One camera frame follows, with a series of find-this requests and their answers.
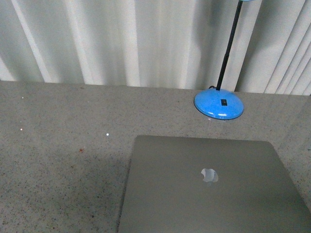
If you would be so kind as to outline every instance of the desk lamp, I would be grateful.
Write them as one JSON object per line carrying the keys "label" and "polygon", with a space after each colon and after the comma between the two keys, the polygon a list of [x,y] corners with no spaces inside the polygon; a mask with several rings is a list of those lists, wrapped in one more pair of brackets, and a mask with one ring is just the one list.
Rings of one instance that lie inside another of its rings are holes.
{"label": "desk lamp", "polygon": [[194,105],[201,113],[216,119],[234,119],[239,117],[244,110],[242,101],[235,94],[220,88],[223,82],[225,68],[228,63],[229,54],[235,30],[237,28],[243,1],[250,0],[239,0],[217,87],[211,86],[209,89],[197,94],[194,98]]}

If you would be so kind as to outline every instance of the granite countertop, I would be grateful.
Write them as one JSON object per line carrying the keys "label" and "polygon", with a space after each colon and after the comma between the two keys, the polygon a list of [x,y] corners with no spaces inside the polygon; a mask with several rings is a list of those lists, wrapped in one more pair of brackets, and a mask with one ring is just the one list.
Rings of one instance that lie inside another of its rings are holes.
{"label": "granite countertop", "polygon": [[0,82],[0,232],[115,233],[141,134],[269,141],[311,209],[311,97],[237,93],[223,121],[198,92]]}

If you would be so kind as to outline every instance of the silver laptop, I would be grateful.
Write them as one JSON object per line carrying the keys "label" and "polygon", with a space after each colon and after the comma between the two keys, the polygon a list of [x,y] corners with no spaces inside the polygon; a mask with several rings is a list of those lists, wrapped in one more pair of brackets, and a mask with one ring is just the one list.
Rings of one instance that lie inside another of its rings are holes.
{"label": "silver laptop", "polygon": [[138,136],[119,233],[310,233],[268,142]]}

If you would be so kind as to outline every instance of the white vertical blinds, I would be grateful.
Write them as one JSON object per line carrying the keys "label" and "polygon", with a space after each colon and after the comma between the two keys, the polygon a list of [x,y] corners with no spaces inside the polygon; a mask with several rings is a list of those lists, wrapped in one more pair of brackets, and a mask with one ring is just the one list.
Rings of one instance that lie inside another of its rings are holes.
{"label": "white vertical blinds", "polygon": [[[2,0],[0,79],[206,89],[238,0]],[[223,86],[311,94],[311,0],[245,1]]]}

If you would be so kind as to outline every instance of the lamp switch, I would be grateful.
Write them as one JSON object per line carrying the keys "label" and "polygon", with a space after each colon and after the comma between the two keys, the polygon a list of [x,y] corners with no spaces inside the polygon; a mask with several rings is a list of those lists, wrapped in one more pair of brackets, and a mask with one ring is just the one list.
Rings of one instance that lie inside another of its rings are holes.
{"label": "lamp switch", "polygon": [[221,99],[221,102],[222,102],[222,106],[228,106],[228,105],[227,105],[227,100]]}

